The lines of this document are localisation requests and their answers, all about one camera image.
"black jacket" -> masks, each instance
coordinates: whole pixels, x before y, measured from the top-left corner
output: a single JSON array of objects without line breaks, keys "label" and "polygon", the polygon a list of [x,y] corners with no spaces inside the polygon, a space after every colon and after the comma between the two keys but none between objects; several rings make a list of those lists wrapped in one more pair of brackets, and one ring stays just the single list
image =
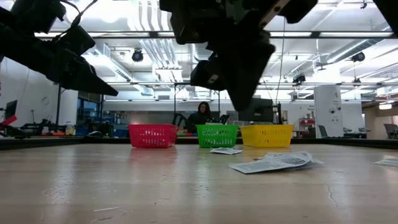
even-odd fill
[{"label": "black jacket", "polygon": [[193,113],[188,117],[188,120],[193,122],[195,125],[205,124],[208,119],[211,119],[211,116],[201,114],[200,112]]}]

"person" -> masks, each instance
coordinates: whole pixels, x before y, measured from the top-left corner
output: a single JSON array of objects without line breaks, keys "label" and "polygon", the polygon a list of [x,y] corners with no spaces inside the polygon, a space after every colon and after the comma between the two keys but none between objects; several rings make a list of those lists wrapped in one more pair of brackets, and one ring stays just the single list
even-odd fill
[{"label": "person", "polygon": [[210,106],[207,102],[201,102],[198,106],[198,111],[188,117],[188,120],[195,125],[206,124],[206,122],[210,119],[211,111]]}]

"red basket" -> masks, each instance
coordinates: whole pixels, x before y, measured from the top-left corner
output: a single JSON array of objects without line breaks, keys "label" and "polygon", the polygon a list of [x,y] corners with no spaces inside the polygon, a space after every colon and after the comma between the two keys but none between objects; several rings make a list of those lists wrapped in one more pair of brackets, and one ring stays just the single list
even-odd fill
[{"label": "red basket", "polygon": [[167,148],[174,146],[178,127],[172,124],[129,124],[133,147]]}]

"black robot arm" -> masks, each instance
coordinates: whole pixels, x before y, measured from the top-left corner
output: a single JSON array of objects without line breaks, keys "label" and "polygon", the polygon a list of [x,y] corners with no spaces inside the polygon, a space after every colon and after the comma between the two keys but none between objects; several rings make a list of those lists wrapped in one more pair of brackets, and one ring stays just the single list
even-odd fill
[{"label": "black robot arm", "polygon": [[[170,23],[177,43],[205,43],[213,51],[191,73],[191,85],[227,90],[235,110],[245,110],[259,79],[275,52],[265,26],[276,16],[294,24],[317,0],[160,0],[172,13]],[[374,0],[397,34],[395,1]]]},{"label": "black robot arm", "polygon": [[76,23],[53,40],[40,40],[34,32],[48,32],[65,8],[59,0],[17,0],[10,11],[0,7],[0,60],[5,56],[45,75],[61,87],[116,96],[81,55],[95,46]]}]

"paper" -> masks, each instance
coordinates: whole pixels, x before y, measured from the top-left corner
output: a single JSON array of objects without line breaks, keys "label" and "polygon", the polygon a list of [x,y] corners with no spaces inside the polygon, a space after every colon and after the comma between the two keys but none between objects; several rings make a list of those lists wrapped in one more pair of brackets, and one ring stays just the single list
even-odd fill
[{"label": "paper", "polygon": [[236,150],[236,149],[233,149],[233,148],[223,148],[223,147],[221,147],[221,148],[212,149],[210,152],[233,155],[233,154],[241,153],[242,150]]},{"label": "paper", "polygon": [[311,157],[311,162],[316,164],[325,164],[324,162],[319,161],[318,159],[314,159],[312,155],[308,152],[268,152],[267,155],[265,155],[264,157],[259,157],[256,160],[265,159],[266,157],[268,157],[268,159],[278,158],[278,155],[281,154],[290,154],[290,155],[301,154],[304,157],[307,157],[309,155]]},{"label": "paper", "polygon": [[398,159],[383,159],[379,162],[374,162],[373,164],[382,166],[398,166]]},{"label": "paper", "polygon": [[255,172],[264,172],[291,168],[309,168],[312,161],[312,155],[308,152],[295,152],[283,154],[268,154],[263,159],[256,162],[244,164],[231,164],[230,168],[238,170],[244,174]]}]

